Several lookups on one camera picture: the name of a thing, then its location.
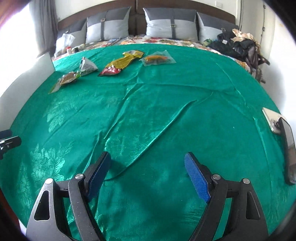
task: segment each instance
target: sealed food packet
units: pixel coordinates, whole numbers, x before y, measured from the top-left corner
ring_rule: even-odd
[[[58,79],[57,83],[50,89],[48,94],[57,92],[62,85],[71,83],[79,77],[85,76],[97,70],[98,67],[92,61],[83,57],[79,65],[79,70],[76,72],[72,71],[70,73],[64,74],[61,78]]]
[[[127,67],[134,59],[141,58],[144,52],[139,50],[130,50],[123,53],[124,57],[111,61],[102,70],[99,76],[103,75],[115,75],[121,72]]]
[[[143,62],[144,66],[176,63],[176,61],[166,50],[163,52],[157,51],[151,55],[146,56],[145,58],[140,59],[140,61]]]

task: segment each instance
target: green satin sheet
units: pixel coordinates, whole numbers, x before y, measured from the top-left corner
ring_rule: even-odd
[[[167,50],[175,64],[135,60],[116,76],[92,73],[48,95],[83,56],[102,70],[127,50]],[[296,198],[284,182],[280,136],[262,107],[278,111],[264,89],[231,59],[190,47],[135,44],[77,53],[54,62],[11,129],[22,145],[0,161],[0,187],[26,225],[45,179],[67,180],[108,151],[113,159],[91,209],[109,241],[186,241],[205,203],[184,168],[193,152],[227,180],[249,178],[269,231]],[[216,238],[224,231],[230,202]],[[73,236],[79,239],[66,202]]]

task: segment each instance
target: light gray pillow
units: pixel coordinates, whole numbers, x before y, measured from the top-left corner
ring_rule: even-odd
[[[127,37],[130,10],[116,8],[87,17],[86,44]]]
[[[226,31],[232,31],[239,27],[233,23],[227,22],[219,18],[215,18],[204,13],[197,13],[198,25],[200,27],[199,40],[200,42],[206,39],[217,40],[217,35],[222,33],[222,28]]]
[[[180,8],[143,8],[149,37],[198,41],[196,11]]]
[[[81,44],[85,44],[86,27],[87,27],[87,23],[86,23],[86,18],[85,18],[83,20],[79,20],[79,21],[71,24],[70,26],[68,26],[62,30],[59,30],[58,34],[57,34],[57,42],[63,36],[63,34],[71,34],[75,37],[73,43],[71,44],[72,48],[79,46]]]

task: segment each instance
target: small jar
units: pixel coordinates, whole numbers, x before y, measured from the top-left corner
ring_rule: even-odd
[[[67,53],[68,53],[68,55],[72,54],[72,48],[71,47],[67,47]]]

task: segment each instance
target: brown headboard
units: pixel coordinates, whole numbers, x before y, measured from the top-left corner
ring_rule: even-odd
[[[168,8],[184,8],[194,9],[198,12],[217,17],[235,24],[235,16],[223,11],[219,8],[192,1],[192,0],[115,0],[98,4],[58,22],[58,29],[66,28],[78,20],[82,20],[98,12],[108,11],[114,8],[131,7],[130,16],[128,20],[129,34],[145,34],[146,33],[146,20],[143,7],[168,7]]]

